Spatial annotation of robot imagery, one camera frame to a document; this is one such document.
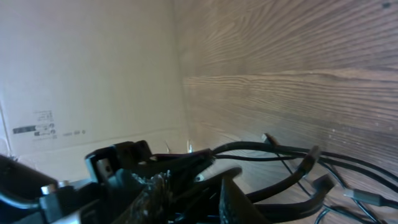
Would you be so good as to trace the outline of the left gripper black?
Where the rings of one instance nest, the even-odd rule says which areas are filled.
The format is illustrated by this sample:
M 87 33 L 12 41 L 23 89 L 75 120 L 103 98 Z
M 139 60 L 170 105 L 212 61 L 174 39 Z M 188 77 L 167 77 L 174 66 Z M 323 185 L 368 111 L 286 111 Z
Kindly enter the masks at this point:
M 152 154 L 146 141 L 122 142 L 97 149 L 85 157 L 88 183 L 58 184 L 40 198 L 45 223 L 112 223 L 145 187 L 142 177 L 179 173 L 212 162 L 213 151 Z

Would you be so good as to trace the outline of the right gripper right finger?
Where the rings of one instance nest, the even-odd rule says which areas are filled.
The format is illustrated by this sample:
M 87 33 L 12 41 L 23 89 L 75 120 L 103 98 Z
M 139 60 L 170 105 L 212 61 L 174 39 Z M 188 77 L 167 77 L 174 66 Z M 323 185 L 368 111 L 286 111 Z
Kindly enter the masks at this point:
M 270 224 L 232 178 L 223 177 L 219 203 L 222 224 Z

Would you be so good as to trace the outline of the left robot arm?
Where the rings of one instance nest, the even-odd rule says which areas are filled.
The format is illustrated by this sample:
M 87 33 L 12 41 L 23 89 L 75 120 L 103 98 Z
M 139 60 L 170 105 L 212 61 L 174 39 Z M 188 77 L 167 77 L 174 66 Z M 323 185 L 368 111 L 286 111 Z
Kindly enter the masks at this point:
M 85 157 L 89 179 L 55 180 L 1 156 L 1 223 L 123 222 L 140 196 L 167 205 L 212 163 L 212 151 L 153 154 L 146 141 L 122 142 Z

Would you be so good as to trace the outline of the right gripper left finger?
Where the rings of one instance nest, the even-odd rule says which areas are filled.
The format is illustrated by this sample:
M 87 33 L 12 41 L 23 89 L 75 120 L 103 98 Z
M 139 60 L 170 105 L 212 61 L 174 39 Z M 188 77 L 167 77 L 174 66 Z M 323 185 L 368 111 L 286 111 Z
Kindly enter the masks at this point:
M 172 200 L 170 186 L 170 171 L 160 172 L 150 178 L 139 177 L 137 174 L 130 174 L 129 178 L 135 184 L 128 187 L 134 190 L 133 193 L 126 193 L 127 196 L 134 196 L 124 211 L 114 219 L 113 223 L 118 224 L 166 224 L 169 222 L 169 210 Z

